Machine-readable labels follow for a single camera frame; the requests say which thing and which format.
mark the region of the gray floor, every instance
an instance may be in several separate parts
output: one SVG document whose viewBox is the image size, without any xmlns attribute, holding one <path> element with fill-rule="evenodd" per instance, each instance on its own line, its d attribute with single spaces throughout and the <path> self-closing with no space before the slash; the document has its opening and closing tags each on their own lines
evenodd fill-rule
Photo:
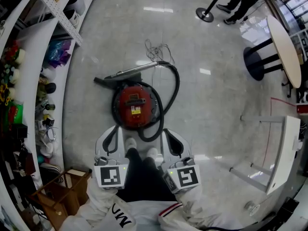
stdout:
<svg viewBox="0 0 308 231">
<path fill-rule="evenodd" d="M 232 212 L 243 225 L 248 225 L 275 205 L 282 189 L 266 196 L 229 173 L 221 163 L 263 180 L 260 172 L 248 167 L 249 162 L 273 167 L 281 127 L 272 125 L 269 129 L 268 124 L 241 122 L 240 115 L 296 116 L 293 106 L 271 99 L 295 103 L 295 95 L 286 98 L 287 90 L 281 87 L 285 81 L 282 71 L 269 73 L 257 82 L 244 65 L 244 48 L 270 37 L 266 5 L 243 24 L 227 26 L 223 19 L 228 15 L 217 8 L 212 10 L 215 16 L 212 23 L 196 17 L 195 9 L 206 7 L 211 1 L 93 1 L 80 32 L 83 44 L 74 50 L 66 84 L 64 162 L 65 167 L 92 167 L 96 140 L 115 124 L 110 114 L 113 93 L 93 83 L 94 77 L 105 77 L 149 62 L 144 47 L 146 39 L 153 45 L 166 43 L 176 62 L 181 84 L 165 117 L 165 127 L 179 133 L 190 144 L 200 165 L 204 194 L 218 208 Z M 262 57 L 274 53 L 271 45 L 260 50 Z M 202 74 L 202 69 L 210 71 L 210 75 Z M 145 82 L 153 83 L 166 104 L 174 89 L 169 71 L 158 67 L 143 72 L 142 77 Z M 160 147 L 159 141 L 145 144 L 136 134 L 131 136 L 137 139 L 141 153 L 151 146 Z M 253 217 L 243 209 L 250 200 L 261 203 Z"/>
</svg>

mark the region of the white shoe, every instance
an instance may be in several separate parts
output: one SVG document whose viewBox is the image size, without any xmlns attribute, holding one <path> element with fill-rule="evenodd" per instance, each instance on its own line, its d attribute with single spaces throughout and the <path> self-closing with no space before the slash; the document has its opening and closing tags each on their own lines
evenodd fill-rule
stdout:
<svg viewBox="0 0 308 231">
<path fill-rule="evenodd" d="M 158 150 L 154 147 L 150 148 L 146 153 L 146 157 L 151 157 L 154 159 L 154 161 L 157 158 L 157 155 L 158 155 Z"/>
<path fill-rule="evenodd" d="M 130 148 L 137 148 L 137 142 L 134 138 L 129 137 L 127 140 L 125 140 L 125 150 L 128 151 Z"/>
</svg>

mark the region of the white table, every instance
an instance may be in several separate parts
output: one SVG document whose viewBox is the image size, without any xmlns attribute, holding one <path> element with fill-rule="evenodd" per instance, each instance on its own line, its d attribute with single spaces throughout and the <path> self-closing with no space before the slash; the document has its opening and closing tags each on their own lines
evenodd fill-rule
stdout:
<svg viewBox="0 0 308 231">
<path fill-rule="evenodd" d="M 264 185 L 242 172 L 230 168 L 230 172 L 237 177 L 243 179 L 247 183 L 270 194 L 281 185 L 283 185 L 289 177 L 292 164 L 294 161 L 295 153 L 298 147 L 298 135 L 300 128 L 300 119 L 292 116 L 241 116 L 242 121 L 258 121 L 258 122 L 275 122 L 282 123 L 282 134 L 277 152 L 275 166 L 272 171 L 263 167 L 251 164 L 250 167 L 263 172 L 270 176 L 267 185 Z"/>
<path fill-rule="evenodd" d="M 262 80 L 266 73 L 284 69 L 291 84 L 295 88 L 299 88 L 302 80 L 300 65 L 290 36 L 280 22 L 272 15 L 267 17 L 267 22 L 271 38 L 253 48 L 247 47 L 244 50 L 246 68 L 250 75 L 256 80 Z M 274 44 L 277 54 L 261 59 L 257 51 L 271 43 Z M 279 59 L 281 64 L 264 69 L 265 64 Z"/>
</svg>

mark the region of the shoe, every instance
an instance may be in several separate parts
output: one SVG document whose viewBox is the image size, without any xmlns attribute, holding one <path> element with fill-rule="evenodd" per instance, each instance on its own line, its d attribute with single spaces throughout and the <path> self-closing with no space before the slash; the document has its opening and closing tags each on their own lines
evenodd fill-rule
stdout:
<svg viewBox="0 0 308 231">
<path fill-rule="evenodd" d="M 227 25 L 233 25 L 236 23 L 236 20 L 230 17 L 229 19 L 223 20 L 223 22 L 226 23 Z"/>
<path fill-rule="evenodd" d="M 150 148 L 146 153 L 146 157 L 151 157 L 154 159 L 154 161 L 157 158 L 157 155 L 158 155 L 158 150 L 154 147 Z"/>
<path fill-rule="evenodd" d="M 127 140 L 125 140 L 124 144 L 125 150 L 128 151 L 130 148 L 137 148 L 137 142 L 132 137 L 129 137 Z"/>
<path fill-rule="evenodd" d="M 228 7 L 226 5 L 217 4 L 216 7 L 219 8 L 220 10 L 224 11 L 224 12 L 231 13 L 231 10 L 228 9 Z"/>
</svg>

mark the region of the red floor line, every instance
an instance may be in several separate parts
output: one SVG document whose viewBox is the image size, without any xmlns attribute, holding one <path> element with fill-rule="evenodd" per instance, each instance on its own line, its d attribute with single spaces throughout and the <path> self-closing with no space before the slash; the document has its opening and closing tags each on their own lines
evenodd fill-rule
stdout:
<svg viewBox="0 0 308 231">
<path fill-rule="evenodd" d="M 284 100 L 282 100 L 282 99 L 279 99 L 279 98 L 273 98 L 273 97 L 271 97 L 271 98 L 270 98 L 270 115 L 271 115 L 271 101 L 272 101 L 272 100 L 280 101 L 280 102 L 285 103 L 285 104 L 288 104 L 288 105 L 290 105 L 290 106 L 292 106 L 292 107 L 296 107 L 296 105 L 294 105 L 294 104 L 292 104 L 292 103 L 288 103 L 288 102 L 286 102 L 286 101 L 284 101 Z M 269 142 L 270 142 L 270 137 L 269 137 L 269 136 L 270 136 L 270 129 L 269 129 L 268 142 L 267 142 L 267 144 L 266 144 L 266 151 L 265 151 L 265 155 L 264 155 L 264 160 L 263 160 L 262 167 L 264 166 L 266 154 L 267 154 L 268 148 L 269 148 Z"/>
</svg>

